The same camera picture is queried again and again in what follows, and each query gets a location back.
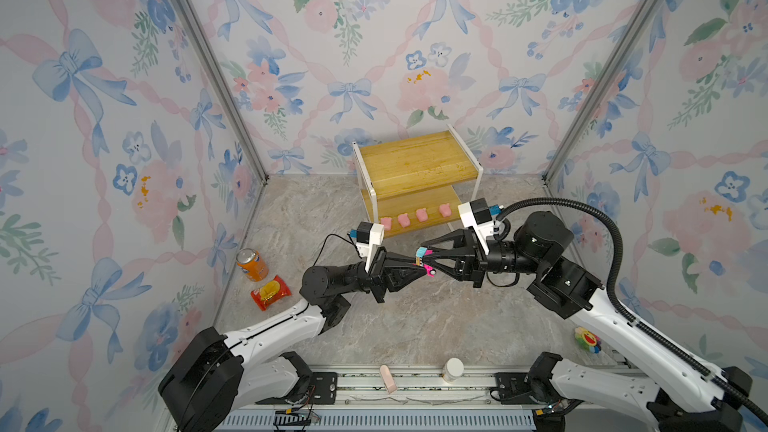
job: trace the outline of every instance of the marble floor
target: marble floor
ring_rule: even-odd
[[[462,200],[472,194],[472,184],[456,186]],[[539,177],[483,178],[478,197],[488,204],[511,204],[542,196]],[[527,214],[510,216],[512,228]],[[330,233],[346,234],[366,218],[357,181],[348,176],[273,176],[259,204],[246,246],[258,250],[270,267],[269,279],[278,274],[293,297],[283,298],[266,312],[258,309],[250,292],[259,287],[240,273],[232,277],[216,322],[220,332],[244,328],[282,312],[299,297],[304,271],[312,265],[322,240]],[[387,250],[410,255],[421,241],[449,232],[448,226],[387,238]],[[319,264],[350,264],[359,259],[349,244],[329,238]],[[388,293],[384,304],[370,294],[348,294],[352,303],[335,328],[292,349],[312,365],[414,364],[443,365],[458,357],[466,365],[520,365],[528,367],[542,351],[561,354],[576,362],[614,364],[605,355],[589,354],[577,347],[575,324],[563,320],[537,303],[525,288],[532,278],[523,276],[512,288],[495,288],[485,282],[480,289],[438,273],[420,278],[397,293]],[[496,277],[503,283],[504,278]]]

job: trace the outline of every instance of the wall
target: wall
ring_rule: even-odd
[[[490,173],[543,171],[638,0],[192,0],[265,168],[349,173],[452,123]],[[624,107],[635,108],[633,102]]]
[[[763,408],[766,1],[666,0],[638,43],[639,60],[626,65],[552,182],[558,196],[617,221],[625,302],[705,360],[748,372]],[[639,107],[624,110],[628,98]],[[582,259],[604,280],[606,231],[587,216],[566,217]],[[756,421],[748,415],[747,423]]]
[[[153,430],[256,180],[168,0],[0,9],[0,430]]]

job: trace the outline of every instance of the small colorful object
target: small colorful object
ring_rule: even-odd
[[[576,337],[576,343],[579,344],[579,347],[583,350],[596,354],[602,349],[601,345],[603,341],[600,340],[600,337],[583,327],[576,327],[574,336]]]

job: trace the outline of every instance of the orange soda can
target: orange soda can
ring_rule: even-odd
[[[237,253],[235,260],[243,269],[243,273],[254,282],[263,280],[270,273],[270,268],[266,266],[259,253],[252,248],[242,248]]]

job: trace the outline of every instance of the pink toy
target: pink toy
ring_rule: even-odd
[[[400,222],[401,227],[408,227],[411,225],[411,219],[408,218],[408,212],[397,216],[397,221]]]
[[[427,219],[429,216],[427,215],[427,209],[426,208],[418,208],[416,210],[416,218],[419,222],[427,222]]]

